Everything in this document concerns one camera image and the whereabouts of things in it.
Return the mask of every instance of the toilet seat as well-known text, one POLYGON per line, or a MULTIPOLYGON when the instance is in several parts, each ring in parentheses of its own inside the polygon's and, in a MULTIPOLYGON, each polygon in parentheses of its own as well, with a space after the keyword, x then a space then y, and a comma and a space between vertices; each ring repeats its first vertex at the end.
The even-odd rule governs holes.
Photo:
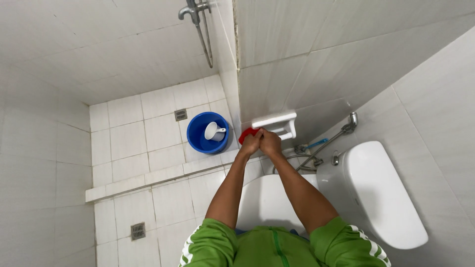
MULTIPOLYGON (((318 189, 316 174, 303 177, 318 189)), ((284 190, 278 174, 265 175, 242 188, 236 228, 251 230, 255 226, 283 226, 305 232, 284 190)))

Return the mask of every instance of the tiled ledge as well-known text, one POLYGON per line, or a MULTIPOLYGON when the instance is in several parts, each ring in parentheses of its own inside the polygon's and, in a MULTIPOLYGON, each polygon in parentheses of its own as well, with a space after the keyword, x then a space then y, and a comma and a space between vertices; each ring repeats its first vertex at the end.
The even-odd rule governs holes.
MULTIPOLYGON (((107 185, 94 187, 92 189, 86 190, 85 201, 86 203, 92 203, 145 187, 215 169, 217 167, 232 163, 238 154, 238 151, 239 149, 236 149, 214 155, 206 159, 188 162, 166 169, 142 174, 136 177, 131 177, 122 181, 113 182, 107 185)), ((260 154, 255 153, 252 158, 258 156, 260 156, 260 154)))

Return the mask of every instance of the floor drain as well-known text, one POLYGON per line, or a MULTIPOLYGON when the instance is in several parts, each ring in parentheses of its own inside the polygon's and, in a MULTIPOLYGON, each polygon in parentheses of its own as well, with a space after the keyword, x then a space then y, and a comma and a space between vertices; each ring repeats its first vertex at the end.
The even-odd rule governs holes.
POLYGON ((175 120, 182 121, 186 120, 188 116, 186 115, 186 108, 175 111, 175 120))
POLYGON ((145 223, 141 222, 130 226, 132 240, 141 239, 145 237, 145 223))

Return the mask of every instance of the red sponge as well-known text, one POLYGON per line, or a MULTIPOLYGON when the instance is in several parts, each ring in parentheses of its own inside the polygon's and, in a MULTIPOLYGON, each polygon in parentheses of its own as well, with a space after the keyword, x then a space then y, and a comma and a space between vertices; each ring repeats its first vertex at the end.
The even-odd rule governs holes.
POLYGON ((245 129, 241 136, 239 137, 238 141, 239 141, 239 144, 242 144, 244 142, 244 138, 246 136, 248 136, 249 134, 252 134, 252 136, 256 135, 257 132, 259 131, 259 129, 252 129, 251 127, 250 128, 247 128, 245 129))

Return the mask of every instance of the white scoop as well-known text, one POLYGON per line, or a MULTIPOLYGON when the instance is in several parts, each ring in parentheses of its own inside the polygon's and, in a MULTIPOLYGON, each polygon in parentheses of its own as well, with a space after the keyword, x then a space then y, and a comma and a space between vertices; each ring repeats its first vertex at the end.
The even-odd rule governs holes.
POLYGON ((206 126, 206 130, 205 130, 206 140, 213 140, 213 141, 219 142, 223 140, 225 135, 226 135, 226 128, 219 128, 216 122, 210 122, 208 126, 206 126))

